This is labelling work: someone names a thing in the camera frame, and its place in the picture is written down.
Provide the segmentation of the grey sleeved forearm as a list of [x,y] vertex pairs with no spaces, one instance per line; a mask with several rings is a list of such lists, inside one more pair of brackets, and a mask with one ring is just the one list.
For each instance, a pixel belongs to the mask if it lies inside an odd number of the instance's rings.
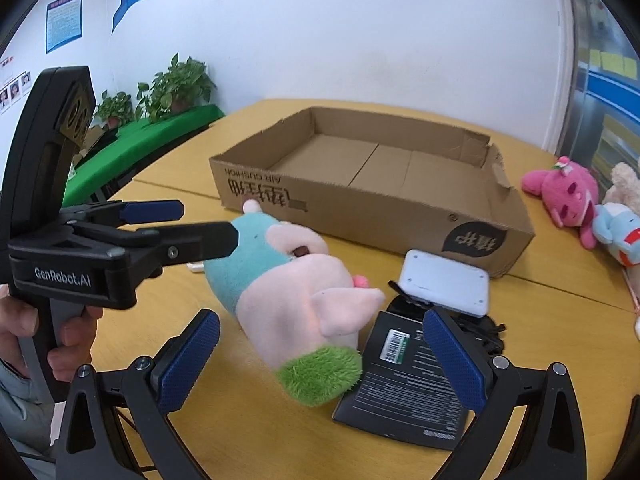
[[32,382],[1,362],[1,426],[21,452],[55,456],[51,425],[55,405],[41,403]]

